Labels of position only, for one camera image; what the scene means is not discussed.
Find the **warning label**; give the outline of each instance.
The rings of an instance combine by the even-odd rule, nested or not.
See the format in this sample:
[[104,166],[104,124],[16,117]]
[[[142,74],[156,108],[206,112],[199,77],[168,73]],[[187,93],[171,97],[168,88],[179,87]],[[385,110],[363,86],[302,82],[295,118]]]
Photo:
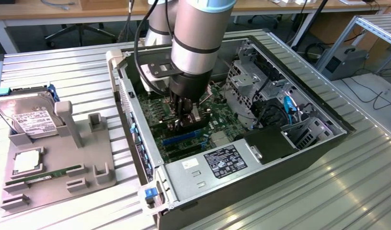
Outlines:
[[205,154],[205,157],[219,179],[249,167],[234,145]]
[[16,114],[14,115],[14,119],[18,121],[28,135],[35,135],[56,130],[52,117],[47,110],[26,114]]

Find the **aluminum profile table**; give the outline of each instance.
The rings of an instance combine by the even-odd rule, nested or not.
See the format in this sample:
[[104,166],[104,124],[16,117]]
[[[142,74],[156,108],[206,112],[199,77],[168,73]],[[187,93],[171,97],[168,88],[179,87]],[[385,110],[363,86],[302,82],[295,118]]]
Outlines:
[[[347,36],[351,34],[355,25],[359,25],[366,31],[371,32],[374,35],[377,35],[381,39],[384,39],[386,42],[391,44],[391,14],[355,16],[350,21],[346,29],[343,30],[334,46],[331,47],[326,55],[322,56],[319,62],[317,63],[317,69],[319,70],[319,72],[323,71],[326,65],[329,64],[334,56],[337,49],[343,44],[345,40],[347,39]],[[359,43],[363,36],[365,34],[358,37],[353,45],[357,45]],[[379,72],[384,69],[384,67],[389,64],[390,60],[391,55],[384,61],[377,72]]]
[[[391,135],[271,33],[254,30],[226,34],[242,35],[258,38],[358,131],[307,170],[186,229],[391,229]],[[131,43],[6,56],[3,87],[51,81],[62,99],[75,103],[76,120],[94,112],[110,119],[119,184],[0,217],[0,229],[156,228],[140,209],[139,179],[106,70],[106,51],[128,47]],[[7,139],[7,125],[0,120],[0,184]]]

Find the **robotic arm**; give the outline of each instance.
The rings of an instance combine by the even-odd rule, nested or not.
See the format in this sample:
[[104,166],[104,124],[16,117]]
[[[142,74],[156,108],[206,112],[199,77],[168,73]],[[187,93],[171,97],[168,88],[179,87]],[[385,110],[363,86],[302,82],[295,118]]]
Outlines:
[[158,2],[150,17],[146,44],[168,44],[172,41],[171,66],[176,73],[168,79],[170,104],[178,116],[175,130],[183,132],[202,128],[210,121],[210,116],[203,116],[206,111],[199,111],[199,100],[210,83],[235,2],[168,0],[168,19],[175,28],[172,40],[166,20],[166,0]]

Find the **sticker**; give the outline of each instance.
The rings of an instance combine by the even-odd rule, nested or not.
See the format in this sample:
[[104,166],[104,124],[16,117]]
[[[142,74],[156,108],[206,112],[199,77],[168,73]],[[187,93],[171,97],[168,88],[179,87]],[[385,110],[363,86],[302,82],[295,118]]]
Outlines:
[[219,179],[249,167],[234,145],[205,154],[205,158]]
[[197,160],[197,158],[193,158],[187,161],[183,161],[182,164],[183,164],[185,169],[190,169],[191,167],[198,166],[198,160]]
[[56,131],[56,125],[47,110],[15,114],[14,119],[28,135]]

